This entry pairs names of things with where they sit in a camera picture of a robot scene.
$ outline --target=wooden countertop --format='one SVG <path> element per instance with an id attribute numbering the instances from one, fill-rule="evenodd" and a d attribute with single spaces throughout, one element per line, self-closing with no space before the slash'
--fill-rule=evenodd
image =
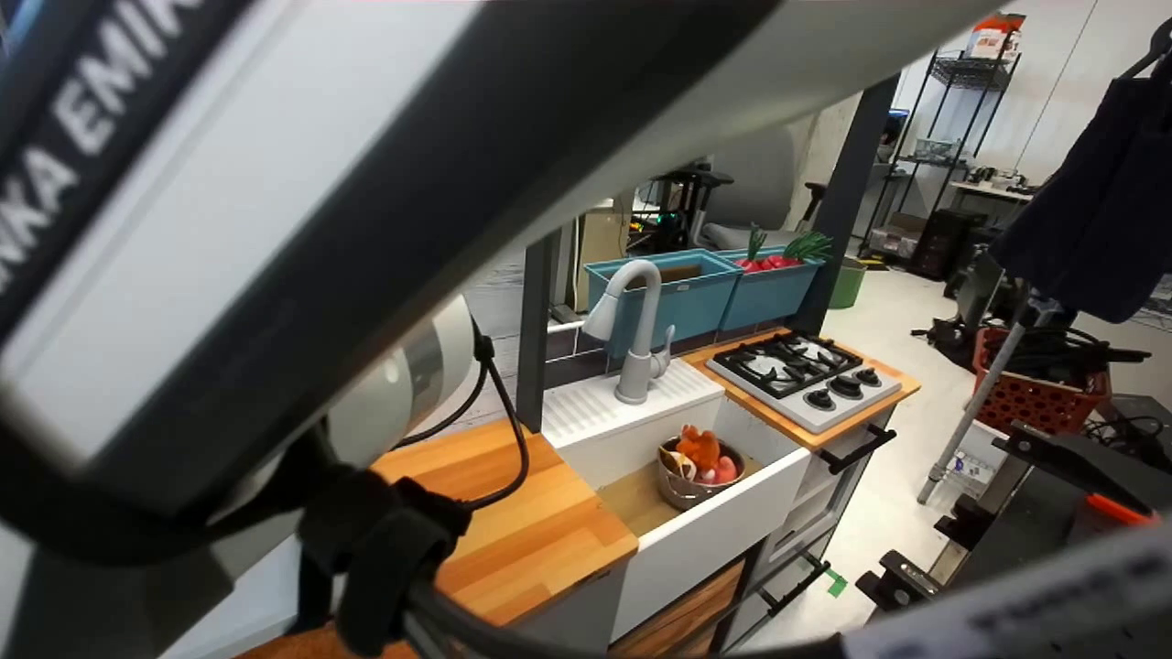
<path id="1" fill-rule="evenodd" d="M 633 534 L 602 506 L 593 486 L 562 455 L 526 434 L 526 484 L 474 518 L 470 534 L 443 562 L 437 584 L 458 603 L 496 627 L 540 611 L 554 597 L 633 553 Z M 375 461 L 384 481 L 409 477 L 451 497 L 480 497 L 517 473 L 508 423 L 491 423 L 458 437 L 404 447 Z M 248 659 L 343 659 L 335 632 L 276 641 Z"/>
<path id="2" fill-rule="evenodd" d="M 740 386 L 731 386 L 731 381 L 720 379 L 717 370 L 711 370 L 711 361 L 714 361 L 717 351 L 729 351 L 729 348 L 738 348 L 738 345 L 755 345 L 755 340 L 767 340 L 767 337 L 777 337 L 777 334 L 786 334 L 786 329 L 762 329 L 762 334 L 752 334 L 752 337 L 706 345 L 706 348 L 690 351 L 684 361 L 690 361 L 697 370 L 702 370 L 706 379 L 714 379 L 717 386 L 725 386 L 725 395 L 729 395 L 729 401 L 738 401 L 740 407 L 746 407 L 752 413 L 760 413 L 762 423 L 769 423 L 772 429 L 779 429 L 785 437 L 792 437 L 795 444 L 802 444 L 802 447 L 810 447 L 810 451 L 823 451 L 823 447 L 854 437 L 854 434 L 858 434 L 860 425 L 869 425 L 875 413 L 883 413 L 883 412 L 891 412 L 891 407 L 897 407 L 902 401 L 910 401 L 910 395 L 919 394 L 919 386 L 917 386 L 910 374 L 902 374 L 897 365 L 879 363 L 879 361 L 869 361 L 869 356 L 854 351 L 849 345 L 839 345 L 839 340 L 836 340 L 836 348 L 863 361 L 873 370 L 879 370 L 883 379 L 895 379 L 902 389 L 897 389 L 895 395 L 888 395 L 888 401 L 875 401 L 875 402 L 860 407 L 858 413 L 849 413 L 846 423 L 839 423 L 839 425 L 829 429 L 829 434 L 810 434 L 810 429 L 795 425 L 792 418 L 785 418 L 779 412 L 767 407 L 762 401 L 746 395 Z"/>

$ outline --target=stovetop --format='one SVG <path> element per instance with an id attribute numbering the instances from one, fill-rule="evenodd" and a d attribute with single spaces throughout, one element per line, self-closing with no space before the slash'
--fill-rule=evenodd
<path id="1" fill-rule="evenodd" d="M 717 351 L 714 370 L 810 434 L 823 434 L 897 394 L 897 381 L 836 348 L 836 340 L 795 334 Z"/>

